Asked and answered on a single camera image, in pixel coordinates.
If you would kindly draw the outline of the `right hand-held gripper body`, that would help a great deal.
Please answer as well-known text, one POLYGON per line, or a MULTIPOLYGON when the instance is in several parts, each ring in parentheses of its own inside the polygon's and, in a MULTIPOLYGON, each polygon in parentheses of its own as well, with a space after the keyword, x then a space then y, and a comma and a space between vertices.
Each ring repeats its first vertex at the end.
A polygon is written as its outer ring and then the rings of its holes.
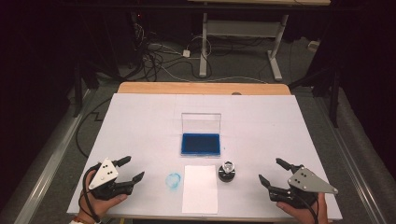
POLYGON ((307 168, 301 168, 288 179, 289 188, 269 186, 269 198, 273 202, 286 203, 296 209, 311 207, 318 194, 337 194, 338 189, 307 168))

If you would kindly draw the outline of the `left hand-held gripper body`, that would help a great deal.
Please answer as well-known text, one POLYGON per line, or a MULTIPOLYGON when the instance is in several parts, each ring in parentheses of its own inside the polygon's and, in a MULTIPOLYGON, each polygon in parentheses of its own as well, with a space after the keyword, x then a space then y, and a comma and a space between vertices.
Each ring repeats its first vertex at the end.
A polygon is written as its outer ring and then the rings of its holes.
POLYGON ((131 195, 133 188, 126 188, 122 183, 116 183, 119 175, 113 161, 109 158, 104 159, 103 162, 98 164, 96 173, 92 177, 88 189, 95 199, 107 201, 118 195, 126 194, 131 195))

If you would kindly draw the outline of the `person's left hand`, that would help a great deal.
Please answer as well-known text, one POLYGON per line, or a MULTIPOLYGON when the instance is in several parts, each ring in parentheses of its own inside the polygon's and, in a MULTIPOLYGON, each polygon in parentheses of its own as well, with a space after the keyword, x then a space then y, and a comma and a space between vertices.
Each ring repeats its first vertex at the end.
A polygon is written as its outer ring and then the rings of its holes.
POLYGON ((79 211, 77 217, 87 221, 98 222, 99 219, 106 215, 110 208, 125 201, 128 196, 126 194, 121 194, 107 201, 95 199, 92 194, 89 193, 89 189, 87 188, 90 184, 92 175, 94 174, 95 171, 89 171, 85 178, 86 189, 80 193, 80 199, 78 200, 79 211))

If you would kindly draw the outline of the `person's right hand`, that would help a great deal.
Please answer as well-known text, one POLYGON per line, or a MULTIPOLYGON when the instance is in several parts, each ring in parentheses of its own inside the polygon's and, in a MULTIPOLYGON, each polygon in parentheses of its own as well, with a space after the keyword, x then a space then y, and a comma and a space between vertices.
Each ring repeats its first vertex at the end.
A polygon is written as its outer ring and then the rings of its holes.
POLYGON ((330 224, 324 193, 318 194, 318 200, 310 209, 296 209, 283 202, 277 202, 276 206, 297 219, 301 224, 330 224))

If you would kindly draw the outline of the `white table cover sheet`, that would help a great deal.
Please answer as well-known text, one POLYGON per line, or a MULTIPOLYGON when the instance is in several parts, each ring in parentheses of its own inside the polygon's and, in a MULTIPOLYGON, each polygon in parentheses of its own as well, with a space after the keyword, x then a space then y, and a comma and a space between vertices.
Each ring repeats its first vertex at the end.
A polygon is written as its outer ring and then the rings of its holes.
POLYGON ((292 95, 128 94, 113 96, 86 164, 125 156, 119 170, 127 181, 144 172, 132 195, 109 210, 112 217, 281 221, 289 215, 268 197, 259 175, 285 188, 290 172, 276 164, 281 158, 302 164, 325 177, 297 100, 292 95), (221 154, 217 158, 181 155, 182 113, 220 113, 221 154), (219 168, 234 164, 235 177, 225 183, 219 168), (218 212, 182 212, 186 165, 215 165, 218 212))

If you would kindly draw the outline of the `white orange wristband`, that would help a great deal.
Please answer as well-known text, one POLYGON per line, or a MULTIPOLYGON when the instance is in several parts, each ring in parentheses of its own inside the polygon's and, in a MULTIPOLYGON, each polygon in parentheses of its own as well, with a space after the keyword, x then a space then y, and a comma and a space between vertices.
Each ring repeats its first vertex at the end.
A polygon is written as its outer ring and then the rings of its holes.
POLYGON ((102 224, 102 222, 95 222, 95 221, 87 221, 80 217, 74 217, 69 224, 102 224))

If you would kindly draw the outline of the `white paper sheet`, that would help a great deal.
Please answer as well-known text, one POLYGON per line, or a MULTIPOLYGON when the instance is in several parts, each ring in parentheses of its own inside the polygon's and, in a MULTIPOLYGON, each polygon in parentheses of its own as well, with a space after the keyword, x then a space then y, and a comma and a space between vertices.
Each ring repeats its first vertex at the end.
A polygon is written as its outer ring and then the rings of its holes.
POLYGON ((215 165, 185 166, 182 212, 192 214, 216 214, 218 212, 215 165))

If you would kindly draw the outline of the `blue ink pad clear case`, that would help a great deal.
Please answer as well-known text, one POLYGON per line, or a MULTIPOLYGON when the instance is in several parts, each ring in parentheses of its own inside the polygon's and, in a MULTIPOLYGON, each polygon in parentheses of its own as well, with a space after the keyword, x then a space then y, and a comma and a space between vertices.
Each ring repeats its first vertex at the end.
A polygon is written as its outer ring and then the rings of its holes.
POLYGON ((182 113, 181 122, 183 156, 220 155, 220 113, 182 113))

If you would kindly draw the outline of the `black metal stand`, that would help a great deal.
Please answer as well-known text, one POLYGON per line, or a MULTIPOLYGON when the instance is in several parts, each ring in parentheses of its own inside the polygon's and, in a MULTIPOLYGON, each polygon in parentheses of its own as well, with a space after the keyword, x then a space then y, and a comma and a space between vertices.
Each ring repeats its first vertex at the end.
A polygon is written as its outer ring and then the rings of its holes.
POLYGON ((322 97, 325 94, 329 94, 329 119, 334 128, 338 127, 337 123, 337 108, 338 108, 338 96, 340 89, 340 66, 336 63, 331 63, 324 68, 321 68, 311 75, 306 75, 296 81, 291 82, 288 85, 290 90, 293 90, 299 86, 308 86, 309 84, 313 87, 313 95, 315 97, 322 97))
POLYGON ((74 67, 74 93, 75 93, 75 112, 74 117, 76 118, 83 104, 83 92, 82 83, 85 83, 86 87, 97 90, 99 82, 96 77, 94 63, 92 61, 80 60, 77 61, 74 67))

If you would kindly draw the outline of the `aluminium floor rail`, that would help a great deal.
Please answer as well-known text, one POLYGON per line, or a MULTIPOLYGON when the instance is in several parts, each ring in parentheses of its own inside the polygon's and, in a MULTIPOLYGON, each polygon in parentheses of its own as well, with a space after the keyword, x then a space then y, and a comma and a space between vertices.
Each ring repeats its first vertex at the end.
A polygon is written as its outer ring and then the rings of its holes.
POLYGON ((64 129, 59 132, 60 140, 51 140, 52 147, 50 157, 45 163, 40 176, 37 178, 14 224, 30 224, 56 175, 74 132, 82 121, 83 115, 87 111, 95 94, 96 90, 86 90, 82 98, 82 106, 78 113, 76 115, 72 114, 70 117, 64 119, 64 129))
POLYGON ((372 190, 367 184, 367 181, 362 176, 357 163, 349 152, 349 148, 347 147, 344 138, 339 132, 339 129, 333 125, 332 121, 328 117, 328 110, 324 100, 321 98, 316 98, 315 101, 322 115, 324 116, 327 125, 332 131, 332 135, 337 142, 338 153, 340 154, 341 160, 346 167, 346 172, 348 173, 371 222, 373 224, 388 224, 383 213, 380 211, 372 190))

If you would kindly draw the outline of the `white metal desk frame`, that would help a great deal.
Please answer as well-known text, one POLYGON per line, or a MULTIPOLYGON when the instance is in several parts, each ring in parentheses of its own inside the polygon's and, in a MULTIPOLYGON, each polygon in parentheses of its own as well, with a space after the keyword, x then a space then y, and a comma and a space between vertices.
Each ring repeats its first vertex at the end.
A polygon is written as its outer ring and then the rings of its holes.
MULTIPOLYGON (((258 9, 259 7, 327 7, 331 0, 189 0, 198 3, 199 7, 216 7, 224 5, 226 7, 238 7, 245 5, 258 9)), ((212 45, 208 36, 237 36, 237 37, 270 37, 275 40, 273 48, 267 51, 267 58, 272 69, 272 74, 276 81, 283 79, 276 55, 280 46, 281 39, 287 26, 289 13, 281 14, 278 21, 248 21, 247 19, 237 19, 236 13, 233 19, 209 19, 208 13, 203 13, 202 20, 202 39, 199 77, 208 77, 209 62, 208 56, 212 50, 212 45)))

